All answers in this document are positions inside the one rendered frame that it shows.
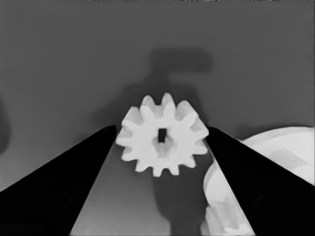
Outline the small white toothed gear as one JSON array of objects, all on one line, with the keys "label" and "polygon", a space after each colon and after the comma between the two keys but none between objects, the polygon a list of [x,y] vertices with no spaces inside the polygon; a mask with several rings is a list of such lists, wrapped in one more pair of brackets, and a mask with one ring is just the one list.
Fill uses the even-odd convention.
[{"label": "small white toothed gear", "polygon": [[194,168],[194,155],[208,152],[204,138],[209,131],[199,114],[186,100],[176,105],[168,92],[161,104],[146,95],[139,107],[128,110],[121,126],[115,142],[124,147],[124,161],[136,160],[136,172],[152,168],[154,177],[164,170],[178,176],[180,166]]}]

